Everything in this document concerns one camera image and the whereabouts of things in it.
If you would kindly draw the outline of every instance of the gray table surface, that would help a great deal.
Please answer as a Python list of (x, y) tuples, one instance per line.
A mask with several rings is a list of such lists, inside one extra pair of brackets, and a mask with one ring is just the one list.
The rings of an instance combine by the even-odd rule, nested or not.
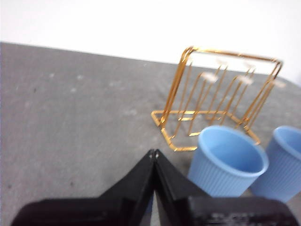
[[(28, 202), (98, 196), (151, 148), (186, 175), (193, 152), (169, 149), (150, 116), (163, 109), (175, 70), (172, 64), (2, 43), (1, 225)], [(274, 128), (301, 128), (301, 89), (286, 84), (272, 91), (254, 124), (263, 147)], [(301, 195), (288, 205), (301, 219)]]

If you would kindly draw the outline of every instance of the ribbed cup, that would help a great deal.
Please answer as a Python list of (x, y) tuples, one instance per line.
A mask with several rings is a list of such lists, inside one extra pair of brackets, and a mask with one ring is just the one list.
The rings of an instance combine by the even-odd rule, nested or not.
[(269, 169), (251, 186), (253, 194), (287, 202), (301, 191), (301, 130), (274, 130), (266, 153)]
[(262, 148), (225, 126), (201, 131), (188, 178), (213, 197), (240, 196), (269, 165)]

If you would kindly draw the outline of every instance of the gold metal wire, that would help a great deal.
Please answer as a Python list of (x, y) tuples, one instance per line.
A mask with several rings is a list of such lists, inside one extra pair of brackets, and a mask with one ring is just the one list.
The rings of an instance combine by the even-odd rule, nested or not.
[[(226, 97), (228, 96), (230, 90), (232, 89), (234, 82), (238, 79), (238, 76), (235, 76), (231, 80), (231, 82), (228, 84), (227, 89), (226, 89), (225, 93), (223, 94), (222, 99), (218, 103), (217, 108), (213, 110), (213, 105), (216, 101), (217, 94), (220, 92), (221, 86), (223, 85), (223, 83), (225, 81), (224, 78), (226, 76), (227, 69), (228, 69), (228, 65), (220, 64), (219, 67), (215, 71), (215, 76), (217, 76), (219, 74), (219, 72), (222, 70), (222, 65), (223, 65), (225, 67), (223, 69), (222, 75), (219, 78), (219, 81), (217, 83), (217, 87), (216, 87), (213, 97), (210, 101), (209, 108), (202, 110), (203, 103), (205, 102), (206, 99), (208, 99), (208, 95), (213, 86), (213, 83), (208, 84), (208, 81), (206, 80), (205, 76), (203, 77), (203, 73), (199, 73), (193, 83), (193, 87), (189, 93), (188, 99), (185, 102), (185, 96), (186, 96), (186, 92), (188, 89), (188, 84), (191, 79), (192, 64), (190, 63), (188, 72), (186, 74), (186, 80), (185, 80), (185, 84), (184, 84), (183, 93), (181, 95), (179, 108), (178, 108), (178, 110), (172, 110), (174, 100), (177, 96), (178, 88), (180, 86), (185, 68), (187, 68), (186, 64), (187, 64), (188, 58), (194, 52), (195, 53), (210, 53), (210, 54), (216, 54), (216, 55), (222, 55), (222, 56), (224, 55), (224, 56), (230, 56), (230, 57), (238, 57), (238, 58), (244, 58), (244, 59), (272, 62), (275, 64), (275, 66), (274, 66), (272, 72), (267, 77), (263, 86), (260, 88), (256, 97), (254, 98), (254, 100), (251, 102), (251, 104), (245, 111), (244, 115), (242, 117), (237, 117), (237, 116), (235, 116), (235, 113), (243, 99), (243, 96), (246, 95), (246, 93), (247, 93), (246, 90), (247, 90), (247, 87), (249, 86), (249, 84), (245, 84), (243, 86), (242, 91), (239, 92), (242, 87), (242, 84), (243, 84), (242, 81), (239, 81), (234, 89), (233, 94), (231, 95), (230, 100), (227, 102), (226, 107), (224, 108), (224, 110), (220, 110), (223, 103), (225, 102)], [(253, 126), (254, 121), (256, 120), (259, 112), (262, 110), (262, 107), (274, 86), (274, 83), (272, 81), (277, 77), (281, 68), (282, 68), (282, 62), (277, 60), (276, 58), (253, 56), (253, 55), (242, 54), (242, 53), (234, 53), (234, 52), (221, 51), (221, 50), (216, 50), (216, 49), (206, 49), (206, 48), (190, 46), (190, 47), (186, 48), (182, 53), (180, 62), (178, 64), (178, 67), (177, 67), (177, 70), (176, 70), (176, 73), (175, 73), (175, 76), (174, 76), (174, 79), (172, 82), (172, 85), (170, 87), (170, 91), (168, 93), (168, 97), (167, 97), (164, 109), (153, 111), (151, 113), (151, 116), (152, 116), (155, 124), (158, 127), (160, 127), (161, 133), (162, 133), (163, 137), (165, 138), (166, 142), (168, 143), (169, 147), (171, 149), (173, 149), (174, 151), (193, 151), (197, 148), (196, 146), (177, 146), (172, 142), (172, 139), (178, 135), (179, 128), (183, 121), (190, 121), (189, 129), (188, 129), (188, 133), (187, 133), (188, 136), (195, 136), (195, 135), (200, 134), (200, 132), (191, 133), (195, 118), (198, 114), (203, 114), (205, 116), (205, 119), (208, 120), (208, 125), (213, 124), (213, 121), (216, 119), (218, 119), (218, 120), (221, 119), (219, 124), (222, 125), (224, 123), (225, 118), (229, 117), (232, 121), (234, 121), (236, 123), (235, 128), (242, 125), (246, 134), (248, 134), (250, 137), (252, 137), (256, 144), (259, 144), (260, 139), (251, 130), (251, 127)], [(250, 66), (248, 68), (248, 70), (246, 71), (245, 76), (249, 75), (249, 78), (251, 79), (254, 76), (254, 72), (255, 72), (255, 68)], [(202, 86), (200, 88), (200, 92), (198, 94), (197, 102), (196, 102), (194, 110), (189, 110), (188, 107), (190, 105), (192, 96), (194, 95), (194, 93), (196, 91), (200, 77), (203, 77), (204, 80), (203, 80)], [(230, 108), (231, 108), (232, 104), (235, 102), (234, 100), (236, 100), (236, 96), (237, 96), (237, 101), (234, 105), (232, 112), (230, 112)], [(176, 114), (177, 119), (178, 119), (176, 128), (175, 128), (172, 136), (169, 135), (169, 133), (166, 129), (166, 125), (167, 125), (169, 116), (171, 114)]]

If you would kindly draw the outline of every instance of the white wall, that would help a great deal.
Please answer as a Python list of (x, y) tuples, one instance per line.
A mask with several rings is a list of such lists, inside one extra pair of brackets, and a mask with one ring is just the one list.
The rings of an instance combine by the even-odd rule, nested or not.
[(282, 59), (301, 85), (300, 0), (2, 0), (1, 40), (170, 63), (219, 48)]

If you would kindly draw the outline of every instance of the gold wire rack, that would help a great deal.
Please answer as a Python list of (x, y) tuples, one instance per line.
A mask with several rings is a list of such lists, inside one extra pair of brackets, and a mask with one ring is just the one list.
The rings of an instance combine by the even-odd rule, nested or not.
[[(267, 76), (267, 79), (259, 89), (257, 95), (254, 96), (250, 105), (246, 108), (242, 117), (235, 115), (238, 106), (242, 102), (243, 96), (247, 91), (248, 86), (253, 82), (253, 76), (255, 73), (255, 66), (248, 65), (247, 70), (242, 75), (236, 75), (228, 82), (225, 77), (227, 74), (228, 64), (226, 62), (219, 62), (219, 66), (214, 73), (200, 72), (193, 82), (191, 88), (189, 88), (189, 81), (193, 78), (191, 76), (192, 62), (188, 63), (190, 55), (192, 53), (209, 53), (213, 55), (229, 56), (235, 58), (244, 58), (256, 61), (271, 62), (273, 64), (272, 72)], [(199, 47), (188, 47), (184, 50), (181, 56), (181, 60), (178, 64), (173, 83), (171, 85), (168, 98), (165, 104), (164, 110), (155, 110), (151, 113), (151, 116), (158, 127), (160, 127), (161, 133), (165, 138), (167, 144), (174, 151), (194, 151), (196, 146), (178, 146), (173, 143), (173, 139), (178, 135), (181, 125), (185, 122), (189, 123), (186, 135), (188, 137), (197, 136), (200, 134), (202, 128), (198, 128), (196, 132), (192, 132), (193, 124), (196, 121), (198, 115), (203, 115), (207, 125), (212, 125), (218, 121), (219, 125), (223, 125), (225, 118), (228, 117), (235, 123), (235, 128), (243, 128), (246, 134), (255, 140), (256, 144), (260, 143), (260, 139), (251, 130), (254, 121), (256, 120), (259, 112), (262, 109), (267, 97), (269, 96), (272, 88), (275, 86), (275, 78), (282, 67), (282, 62), (269, 57), (252, 56), (242, 53), (226, 52), (216, 49), (206, 49)], [(179, 95), (180, 103), (179, 107), (173, 109), (175, 97), (179, 93), (179, 86), (182, 81), (184, 71), (186, 72), (186, 79), (182, 82), (182, 95)], [(198, 89), (199, 81), (202, 80), (200, 89)], [(196, 102), (192, 109), (192, 99), (197, 91)], [(208, 102), (208, 106), (204, 107), (204, 102)], [(174, 120), (176, 126), (172, 132), (167, 131), (168, 120), (170, 115), (176, 116)]]

